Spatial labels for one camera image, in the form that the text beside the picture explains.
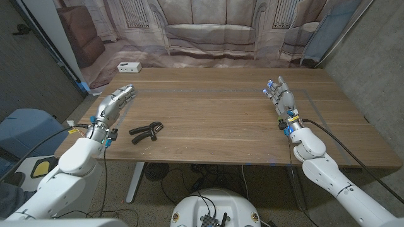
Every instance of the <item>yellow pad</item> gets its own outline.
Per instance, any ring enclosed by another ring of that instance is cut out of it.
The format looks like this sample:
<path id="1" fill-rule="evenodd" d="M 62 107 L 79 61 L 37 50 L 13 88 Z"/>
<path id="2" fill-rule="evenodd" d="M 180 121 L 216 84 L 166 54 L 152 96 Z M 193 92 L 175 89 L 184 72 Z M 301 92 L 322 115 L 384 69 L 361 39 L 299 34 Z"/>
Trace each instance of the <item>yellow pad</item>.
<path id="1" fill-rule="evenodd" d="M 78 129 L 71 129 L 70 131 L 69 131 L 69 134 L 72 134 L 72 133 L 75 133 L 75 132 L 78 132 L 79 130 Z"/>
<path id="2" fill-rule="evenodd" d="M 32 176 L 37 177 L 48 174 L 49 165 L 50 163 L 48 161 L 41 162 L 39 165 L 37 165 L 37 168 L 33 172 Z"/>

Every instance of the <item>blue connector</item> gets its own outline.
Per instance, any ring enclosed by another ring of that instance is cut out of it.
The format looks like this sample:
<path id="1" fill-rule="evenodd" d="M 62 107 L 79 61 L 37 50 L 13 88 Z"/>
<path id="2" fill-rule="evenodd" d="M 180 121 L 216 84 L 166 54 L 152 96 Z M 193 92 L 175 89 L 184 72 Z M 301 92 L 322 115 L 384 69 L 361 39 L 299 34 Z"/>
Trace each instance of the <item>blue connector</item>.
<path id="1" fill-rule="evenodd" d="M 90 122 L 93 123 L 93 124 L 95 124 L 95 116 L 91 116 L 91 117 L 90 117 Z"/>
<path id="2" fill-rule="evenodd" d="M 285 134 L 285 136 L 290 136 L 292 132 L 293 132 L 293 129 L 290 126 L 288 126 L 286 129 L 283 130 L 283 133 Z"/>
<path id="3" fill-rule="evenodd" d="M 105 148 L 108 148 L 109 146 L 111 146 L 112 140 L 107 139 L 107 142 L 105 143 Z"/>

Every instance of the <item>robotic hand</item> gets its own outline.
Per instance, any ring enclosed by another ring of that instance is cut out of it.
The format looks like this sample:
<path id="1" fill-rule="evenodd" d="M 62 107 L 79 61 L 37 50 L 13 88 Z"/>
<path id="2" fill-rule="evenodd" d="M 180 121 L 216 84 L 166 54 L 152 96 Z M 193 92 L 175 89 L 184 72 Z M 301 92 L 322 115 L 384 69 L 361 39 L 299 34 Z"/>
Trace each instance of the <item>robotic hand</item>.
<path id="1" fill-rule="evenodd" d="M 105 97 L 98 106 L 97 113 L 91 118 L 93 125 L 87 130 L 86 138 L 101 143 L 107 136 L 108 129 L 118 119 L 119 111 L 135 96 L 136 91 L 133 85 L 129 84 Z"/>
<path id="2" fill-rule="evenodd" d="M 79 138 L 61 156 L 59 164 L 39 183 L 37 193 L 7 220 L 49 219 L 61 211 L 82 209 L 83 204 L 89 206 L 89 195 L 91 198 L 95 192 L 102 173 L 102 167 L 92 155 L 99 155 L 116 139 L 117 130 L 110 127 L 119 117 L 119 111 L 135 96 L 131 84 L 107 96 L 96 116 L 91 118 L 93 124 L 86 138 Z"/>
<path id="3" fill-rule="evenodd" d="M 326 146 L 313 132 L 303 126 L 294 96 L 283 78 L 279 85 L 268 81 L 264 94 L 271 99 L 279 115 L 279 129 L 293 143 L 295 157 L 303 162 L 304 175 L 333 195 L 361 226 L 381 226 L 396 218 L 383 206 L 352 183 L 326 153 Z"/>
<path id="4" fill-rule="evenodd" d="M 324 156 L 325 144 L 309 128 L 303 126 L 292 92 L 281 76 L 278 80 L 279 85 L 269 80 L 268 90 L 263 92 L 272 101 L 279 115 L 279 129 L 283 130 L 293 143 L 299 143 L 294 148 L 294 155 L 301 162 Z"/>

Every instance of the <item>printed backdrop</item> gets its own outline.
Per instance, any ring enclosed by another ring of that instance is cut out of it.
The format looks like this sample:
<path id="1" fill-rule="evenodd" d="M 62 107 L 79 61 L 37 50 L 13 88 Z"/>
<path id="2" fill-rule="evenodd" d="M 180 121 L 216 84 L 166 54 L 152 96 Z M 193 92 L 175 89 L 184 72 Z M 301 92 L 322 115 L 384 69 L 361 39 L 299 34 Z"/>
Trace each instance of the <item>printed backdrop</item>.
<path id="1" fill-rule="evenodd" d="M 313 67 L 371 0 L 54 2 L 81 68 L 116 41 L 143 67 Z"/>

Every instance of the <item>couch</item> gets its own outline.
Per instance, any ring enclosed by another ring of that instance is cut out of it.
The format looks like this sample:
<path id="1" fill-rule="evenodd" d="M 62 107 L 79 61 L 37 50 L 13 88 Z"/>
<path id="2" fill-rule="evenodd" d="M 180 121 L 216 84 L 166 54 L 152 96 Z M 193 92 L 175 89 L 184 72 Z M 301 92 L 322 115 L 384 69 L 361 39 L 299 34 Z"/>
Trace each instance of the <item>couch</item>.
<path id="1" fill-rule="evenodd" d="M 91 66 L 104 52 L 104 43 L 97 35 L 86 6 L 57 9 L 62 26 L 80 68 Z"/>
<path id="2" fill-rule="evenodd" d="M 360 0 L 303 0 L 285 34 L 280 58 L 320 61 L 341 35 Z"/>
<path id="3" fill-rule="evenodd" d="M 253 55 L 265 0 L 148 0 L 165 49 L 196 54 Z"/>

